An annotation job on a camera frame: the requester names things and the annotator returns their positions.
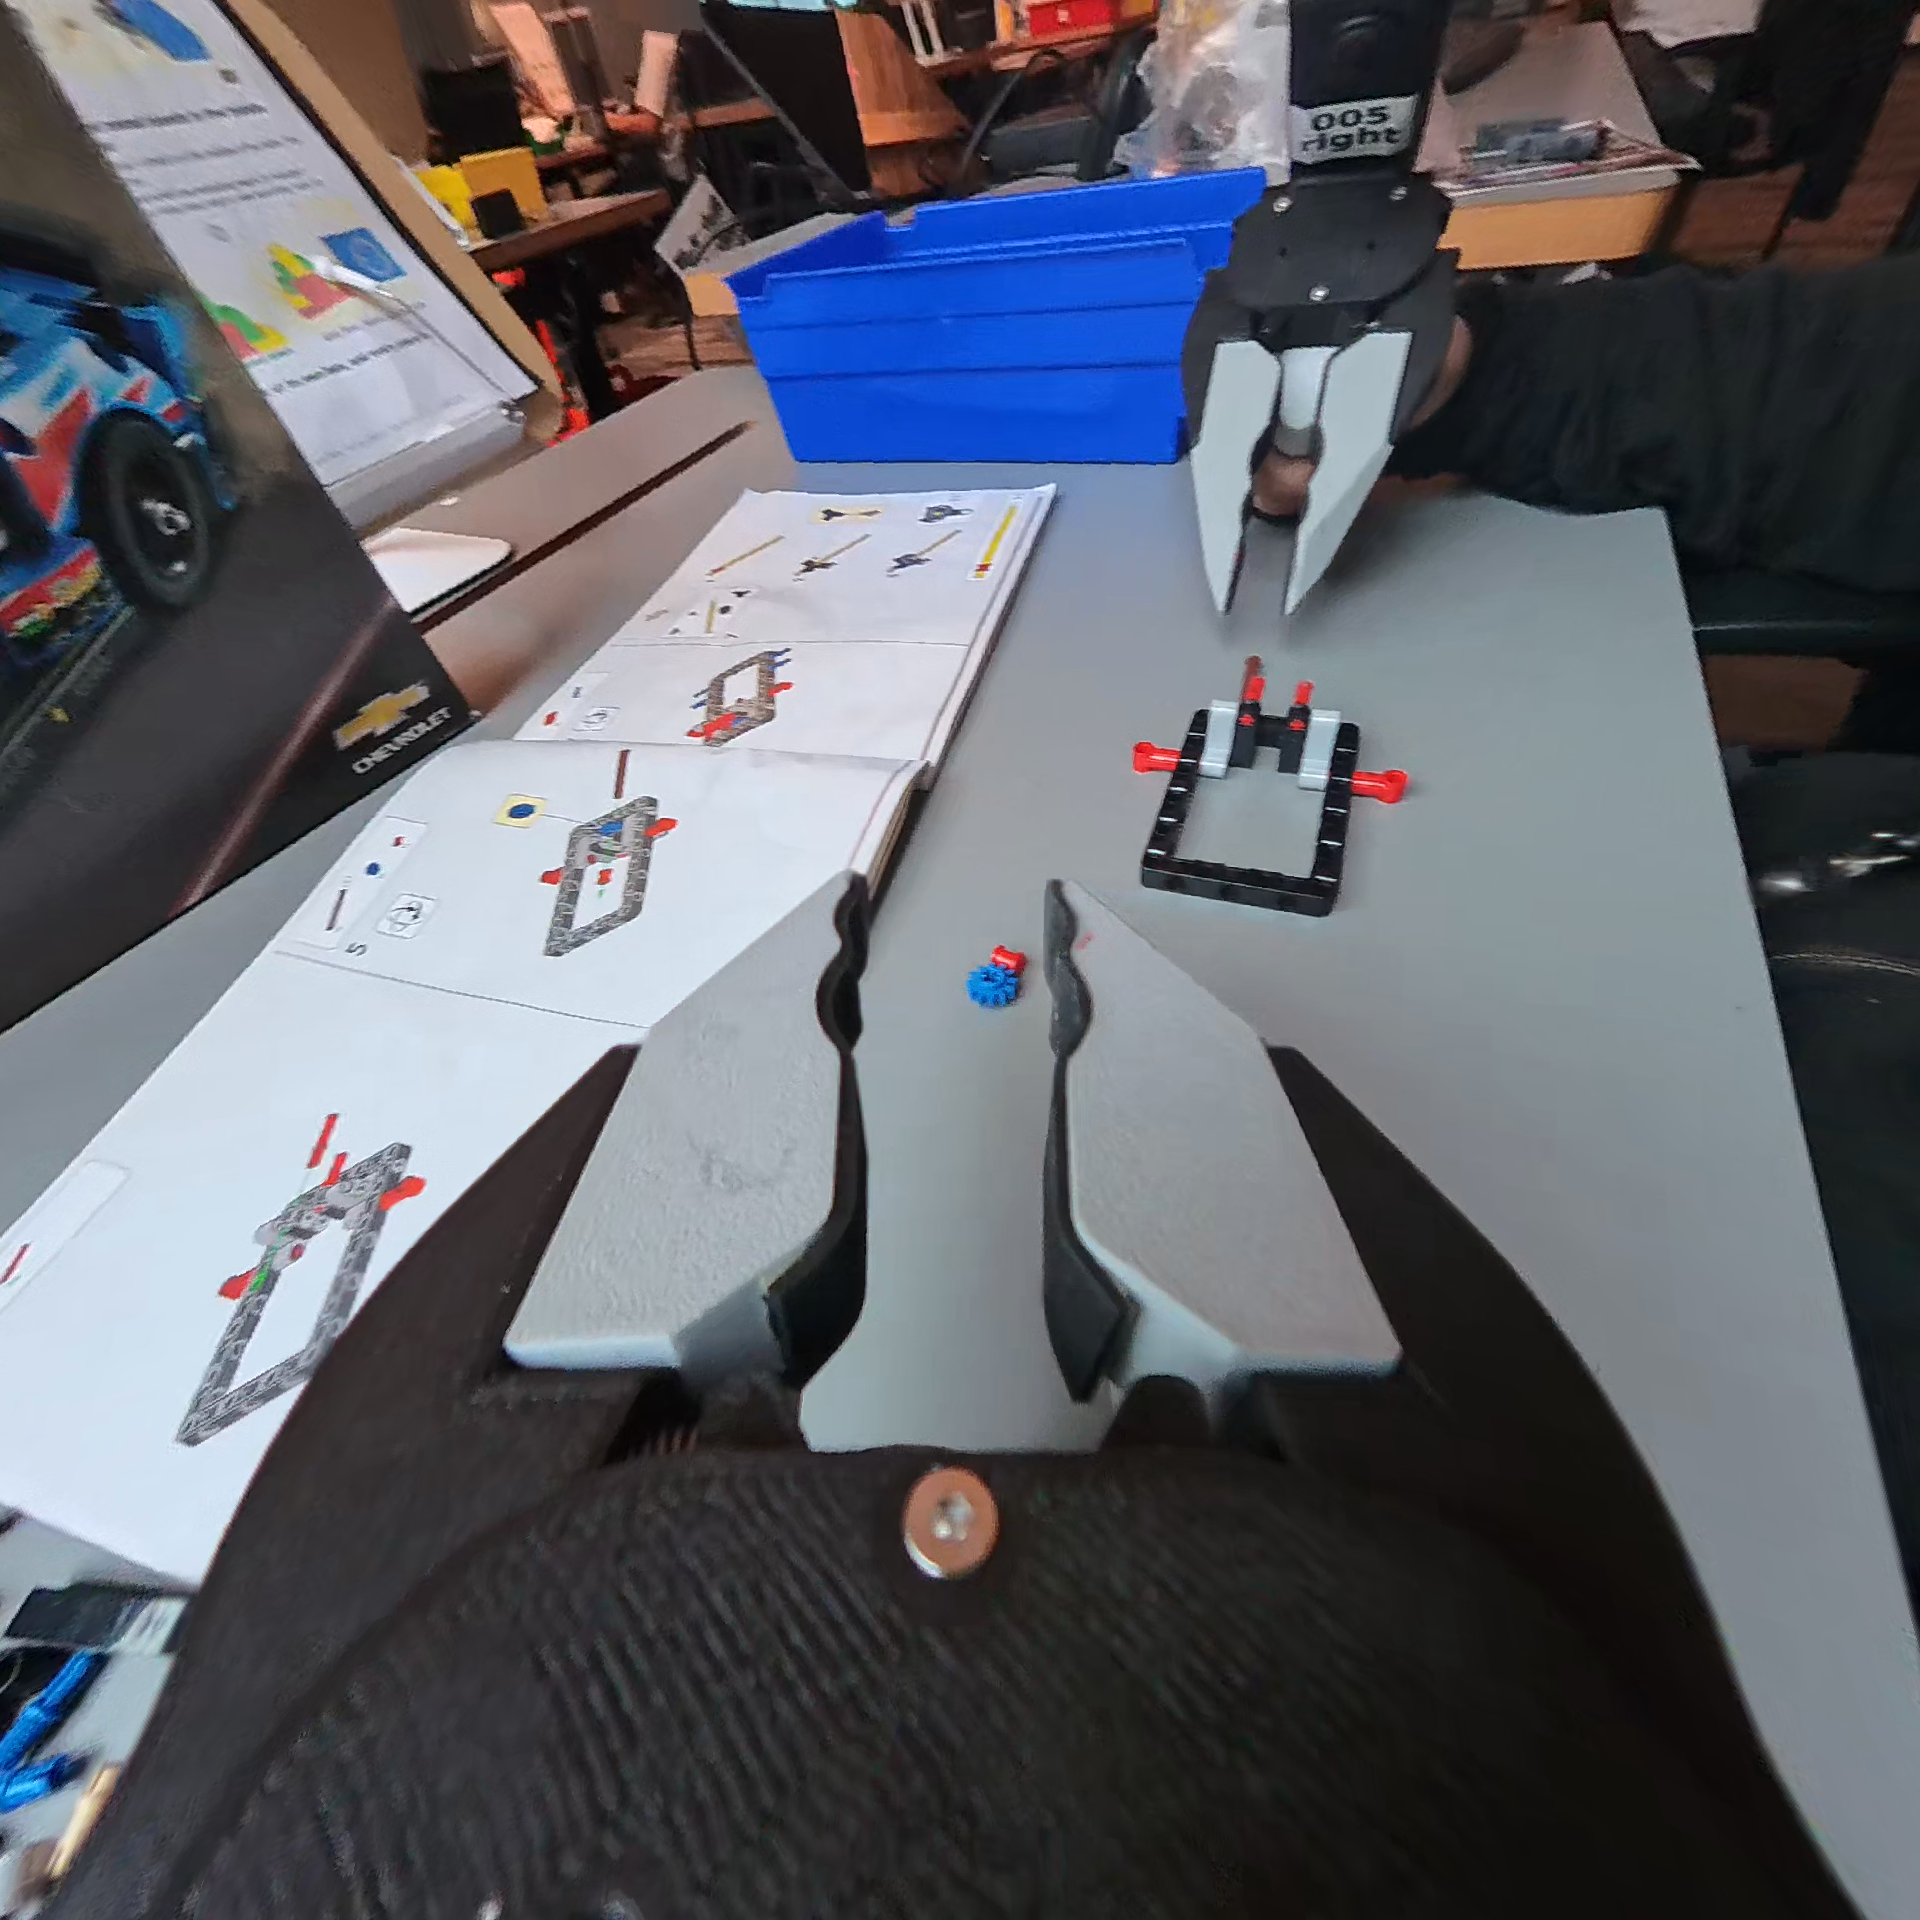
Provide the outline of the black office chair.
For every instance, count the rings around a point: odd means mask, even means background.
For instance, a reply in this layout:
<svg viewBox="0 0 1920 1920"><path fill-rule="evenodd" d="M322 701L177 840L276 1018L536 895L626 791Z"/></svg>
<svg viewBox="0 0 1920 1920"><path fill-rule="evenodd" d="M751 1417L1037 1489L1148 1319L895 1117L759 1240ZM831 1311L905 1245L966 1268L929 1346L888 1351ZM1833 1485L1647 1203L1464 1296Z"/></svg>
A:
<svg viewBox="0 0 1920 1920"><path fill-rule="evenodd" d="M1733 779L1796 1106L1903 1556L1917 1492L1914 592L1682 567L1703 656L1860 669L1833 744Z"/></svg>

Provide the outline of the white printed cardboard panel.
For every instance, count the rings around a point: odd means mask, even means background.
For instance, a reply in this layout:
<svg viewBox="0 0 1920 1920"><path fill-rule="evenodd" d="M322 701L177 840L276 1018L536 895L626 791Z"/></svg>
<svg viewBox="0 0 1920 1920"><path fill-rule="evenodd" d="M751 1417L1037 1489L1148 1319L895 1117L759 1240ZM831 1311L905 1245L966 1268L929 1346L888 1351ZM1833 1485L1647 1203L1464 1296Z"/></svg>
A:
<svg viewBox="0 0 1920 1920"><path fill-rule="evenodd" d="M9 12L351 523L559 425L534 333L266 8Z"/></svg>

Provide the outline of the yellow plastic box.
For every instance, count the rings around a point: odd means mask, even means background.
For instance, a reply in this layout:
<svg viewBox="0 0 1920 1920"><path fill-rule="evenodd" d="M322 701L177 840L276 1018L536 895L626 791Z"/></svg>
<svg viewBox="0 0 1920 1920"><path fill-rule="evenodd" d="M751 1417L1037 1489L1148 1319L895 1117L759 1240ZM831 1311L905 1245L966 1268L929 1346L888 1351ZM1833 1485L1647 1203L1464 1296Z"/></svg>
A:
<svg viewBox="0 0 1920 1920"><path fill-rule="evenodd" d="M534 152L526 144L468 154L453 162L421 162L410 175L471 244L524 233L543 223L543 186Z"/></svg>

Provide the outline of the blue plastic storage bin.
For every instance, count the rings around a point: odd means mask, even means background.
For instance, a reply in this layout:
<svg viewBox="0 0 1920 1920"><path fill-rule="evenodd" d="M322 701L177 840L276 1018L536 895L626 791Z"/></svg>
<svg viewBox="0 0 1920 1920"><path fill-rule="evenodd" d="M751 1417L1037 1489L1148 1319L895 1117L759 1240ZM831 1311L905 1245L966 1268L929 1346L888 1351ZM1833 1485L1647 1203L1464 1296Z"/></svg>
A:
<svg viewBox="0 0 1920 1920"><path fill-rule="evenodd" d="M1256 169L865 213L727 284L802 465L1173 465Z"/></svg>

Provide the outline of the person's right hand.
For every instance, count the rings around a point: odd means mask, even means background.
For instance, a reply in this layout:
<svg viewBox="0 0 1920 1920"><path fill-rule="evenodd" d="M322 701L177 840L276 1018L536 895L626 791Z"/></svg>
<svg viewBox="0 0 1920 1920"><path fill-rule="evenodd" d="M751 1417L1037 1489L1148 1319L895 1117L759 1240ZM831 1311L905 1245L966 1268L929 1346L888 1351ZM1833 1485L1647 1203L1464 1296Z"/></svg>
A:
<svg viewBox="0 0 1920 1920"><path fill-rule="evenodd" d="M1246 509L1253 522L1292 527L1304 514L1324 453L1316 425L1273 423L1256 448Z"/></svg>

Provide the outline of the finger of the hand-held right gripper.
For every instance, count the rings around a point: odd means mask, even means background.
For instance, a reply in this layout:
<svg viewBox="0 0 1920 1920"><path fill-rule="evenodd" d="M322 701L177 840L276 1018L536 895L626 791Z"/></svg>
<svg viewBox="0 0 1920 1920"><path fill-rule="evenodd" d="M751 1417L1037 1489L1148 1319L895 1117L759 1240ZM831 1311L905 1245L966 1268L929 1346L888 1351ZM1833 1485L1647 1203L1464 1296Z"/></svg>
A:
<svg viewBox="0 0 1920 1920"><path fill-rule="evenodd" d="M1286 615L1326 579L1383 475L1409 344L1402 330L1367 330L1343 347L1285 352L1285 448L1312 459L1286 564Z"/></svg>
<svg viewBox="0 0 1920 1920"><path fill-rule="evenodd" d="M1194 532L1216 612L1236 595L1255 472L1279 404L1279 359L1258 344L1221 344L1189 455Z"/></svg>

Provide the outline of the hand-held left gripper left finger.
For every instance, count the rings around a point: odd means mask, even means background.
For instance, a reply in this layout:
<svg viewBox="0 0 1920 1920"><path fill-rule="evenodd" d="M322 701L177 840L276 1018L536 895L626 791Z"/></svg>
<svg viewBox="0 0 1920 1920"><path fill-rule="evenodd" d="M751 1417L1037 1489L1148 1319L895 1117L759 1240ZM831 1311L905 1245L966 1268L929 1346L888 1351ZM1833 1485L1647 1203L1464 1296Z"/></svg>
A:
<svg viewBox="0 0 1920 1920"><path fill-rule="evenodd" d="M839 873L648 1032L505 1335L519 1367L824 1367L865 1292L865 956Z"/></svg>

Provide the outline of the lego instruction booklet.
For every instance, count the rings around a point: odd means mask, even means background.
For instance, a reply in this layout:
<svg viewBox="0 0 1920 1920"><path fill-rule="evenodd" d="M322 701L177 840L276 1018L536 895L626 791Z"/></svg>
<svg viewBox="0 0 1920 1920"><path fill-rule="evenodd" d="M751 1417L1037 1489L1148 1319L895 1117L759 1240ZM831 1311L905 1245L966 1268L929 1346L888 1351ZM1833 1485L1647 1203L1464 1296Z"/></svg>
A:
<svg viewBox="0 0 1920 1920"><path fill-rule="evenodd" d="M5 1512L199 1585L425 1231L932 785L1053 485L745 492L437 752L5 1233Z"/></svg>

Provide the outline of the pile of loose lego pieces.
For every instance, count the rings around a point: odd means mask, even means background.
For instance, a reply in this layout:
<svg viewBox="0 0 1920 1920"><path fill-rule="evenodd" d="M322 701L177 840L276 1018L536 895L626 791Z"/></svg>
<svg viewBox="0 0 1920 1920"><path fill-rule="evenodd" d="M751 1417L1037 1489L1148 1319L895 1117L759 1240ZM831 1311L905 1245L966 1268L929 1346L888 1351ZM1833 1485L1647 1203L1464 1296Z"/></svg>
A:
<svg viewBox="0 0 1920 1920"><path fill-rule="evenodd" d="M2 1536L2 1916L33 1916L130 1760L193 1591L37 1521Z"/></svg>

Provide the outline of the white flat pad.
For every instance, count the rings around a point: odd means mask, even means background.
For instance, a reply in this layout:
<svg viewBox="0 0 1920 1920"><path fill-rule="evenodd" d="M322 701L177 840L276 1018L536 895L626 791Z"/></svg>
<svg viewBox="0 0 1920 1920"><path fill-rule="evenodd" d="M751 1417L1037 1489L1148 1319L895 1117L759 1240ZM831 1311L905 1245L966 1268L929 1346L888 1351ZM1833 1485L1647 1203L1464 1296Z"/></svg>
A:
<svg viewBox="0 0 1920 1920"><path fill-rule="evenodd" d="M370 536L360 546L386 592L407 615L450 600L513 559L512 543L500 537L402 523Z"/></svg>

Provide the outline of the stack of printed papers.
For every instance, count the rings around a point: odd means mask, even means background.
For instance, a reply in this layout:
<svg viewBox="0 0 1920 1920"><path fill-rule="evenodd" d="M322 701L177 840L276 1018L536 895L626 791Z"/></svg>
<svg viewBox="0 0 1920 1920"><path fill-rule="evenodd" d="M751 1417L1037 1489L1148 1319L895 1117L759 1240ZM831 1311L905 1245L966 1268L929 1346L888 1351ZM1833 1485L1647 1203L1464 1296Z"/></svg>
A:
<svg viewBox="0 0 1920 1920"><path fill-rule="evenodd" d="M1415 175L1454 204L1543 202L1594 180L1695 175L1700 162L1605 117L1506 117L1429 135Z"/></svg>

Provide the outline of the wooden background desk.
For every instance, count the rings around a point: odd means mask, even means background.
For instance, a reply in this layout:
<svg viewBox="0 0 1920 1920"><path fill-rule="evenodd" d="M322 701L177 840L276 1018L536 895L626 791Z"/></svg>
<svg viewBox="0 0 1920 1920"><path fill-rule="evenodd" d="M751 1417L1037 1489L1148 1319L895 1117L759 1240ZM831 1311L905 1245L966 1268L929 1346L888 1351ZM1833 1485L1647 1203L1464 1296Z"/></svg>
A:
<svg viewBox="0 0 1920 1920"><path fill-rule="evenodd" d="M1649 252L1677 187L1645 186L1562 199L1454 199L1441 248L1463 273L1548 271L1626 260Z"/></svg>

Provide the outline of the black lego car box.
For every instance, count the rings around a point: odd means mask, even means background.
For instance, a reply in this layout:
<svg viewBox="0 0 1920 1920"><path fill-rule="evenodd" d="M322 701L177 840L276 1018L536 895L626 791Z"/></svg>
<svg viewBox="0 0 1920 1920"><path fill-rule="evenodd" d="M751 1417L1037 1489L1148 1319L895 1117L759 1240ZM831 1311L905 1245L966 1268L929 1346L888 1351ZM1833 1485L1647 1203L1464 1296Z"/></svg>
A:
<svg viewBox="0 0 1920 1920"><path fill-rule="evenodd" d="M5 9L2 1021L465 732Z"/></svg>

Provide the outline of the person's right forearm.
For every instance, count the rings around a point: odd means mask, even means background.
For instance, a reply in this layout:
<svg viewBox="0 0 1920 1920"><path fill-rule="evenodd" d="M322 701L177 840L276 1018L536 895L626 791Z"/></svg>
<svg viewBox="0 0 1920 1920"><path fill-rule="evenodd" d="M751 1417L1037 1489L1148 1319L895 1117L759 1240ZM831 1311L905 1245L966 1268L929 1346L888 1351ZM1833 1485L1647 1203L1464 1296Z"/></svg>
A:
<svg viewBox="0 0 1920 1920"><path fill-rule="evenodd" d="M1468 368L1396 447L1583 514L1658 509L1716 570L1917 588L1917 259L1741 275L1480 281Z"/></svg>

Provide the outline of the clear plastic bag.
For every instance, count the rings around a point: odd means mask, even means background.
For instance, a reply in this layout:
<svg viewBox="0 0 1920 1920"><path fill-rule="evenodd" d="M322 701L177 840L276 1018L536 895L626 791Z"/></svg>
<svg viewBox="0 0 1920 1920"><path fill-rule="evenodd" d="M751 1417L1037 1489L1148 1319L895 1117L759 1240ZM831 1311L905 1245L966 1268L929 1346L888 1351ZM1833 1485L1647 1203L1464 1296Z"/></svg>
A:
<svg viewBox="0 0 1920 1920"><path fill-rule="evenodd" d="M1142 124L1116 159L1133 179L1258 169L1288 179L1288 2L1166 2L1142 56Z"/></svg>

